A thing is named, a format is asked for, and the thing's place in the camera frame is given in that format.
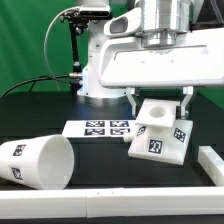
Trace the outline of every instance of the white block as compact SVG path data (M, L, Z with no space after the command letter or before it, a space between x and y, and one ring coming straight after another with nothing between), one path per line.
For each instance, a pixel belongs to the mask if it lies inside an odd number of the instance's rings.
M140 126L129 156L182 165L188 147L192 121L175 120L172 128Z
M110 191L88 196L88 218L224 214L223 187L121 189L114 195Z
M210 146L199 147L198 162L216 186L224 186L224 161Z
M0 191L1 219L86 217L86 190Z
M176 119L178 101L145 99L136 124L155 127L172 127Z

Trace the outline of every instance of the paper cup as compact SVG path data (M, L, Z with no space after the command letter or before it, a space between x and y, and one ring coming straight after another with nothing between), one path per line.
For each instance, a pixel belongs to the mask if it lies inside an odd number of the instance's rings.
M44 190L64 189L74 169L67 138L52 135L0 146L0 177Z

